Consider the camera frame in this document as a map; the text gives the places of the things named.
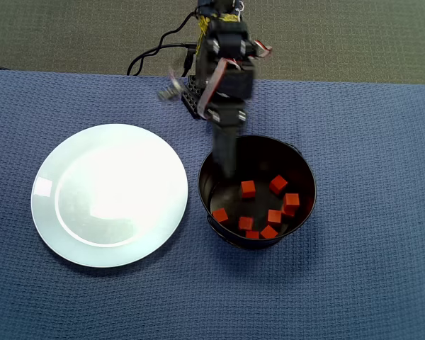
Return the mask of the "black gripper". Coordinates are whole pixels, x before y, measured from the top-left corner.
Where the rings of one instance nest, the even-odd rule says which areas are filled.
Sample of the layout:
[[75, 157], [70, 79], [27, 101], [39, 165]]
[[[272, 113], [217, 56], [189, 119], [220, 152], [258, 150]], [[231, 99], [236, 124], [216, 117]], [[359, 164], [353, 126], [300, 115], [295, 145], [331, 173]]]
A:
[[251, 98], [254, 64], [221, 59], [198, 99], [198, 115], [212, 126], [212, 155], [224, 177], [236, 171], [238, 127], [245, 120], [245, 101]]

